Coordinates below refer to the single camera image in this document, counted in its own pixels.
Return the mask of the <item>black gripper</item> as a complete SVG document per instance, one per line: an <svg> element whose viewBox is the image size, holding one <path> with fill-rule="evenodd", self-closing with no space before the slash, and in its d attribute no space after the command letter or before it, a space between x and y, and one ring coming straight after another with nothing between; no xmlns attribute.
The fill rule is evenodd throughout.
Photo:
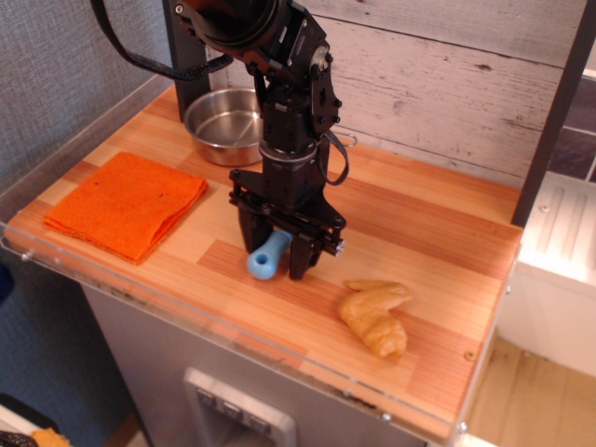
<svg viewBox="0 0 596 447"><path fill-rule="evenodd" d="M232 169L230 202L238 209L247 251L256 251L273 229L287 231L291 242L290 279L302 279L322 251L338 255L344 249L345 219L324 196L325 180L318 162L300 166L266 158L260 172Z"/></svg>

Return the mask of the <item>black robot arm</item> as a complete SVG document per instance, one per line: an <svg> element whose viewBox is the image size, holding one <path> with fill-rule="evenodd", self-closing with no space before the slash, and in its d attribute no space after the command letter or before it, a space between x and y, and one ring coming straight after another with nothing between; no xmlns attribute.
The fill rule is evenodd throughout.
<svg viewBox="0 0 596 447"><path fill-rule="evenodd" d="M348 175L328 176L330 148L347 151L332 132L342 103L326 34L295 1L182 1L175 11L192 35L241 61L253 78L262 170L232 170L230 201L248 252L276 229L291 234L290 277L301 279L321 253L344 246L345 219L324 196L326 185Z"/></svg>

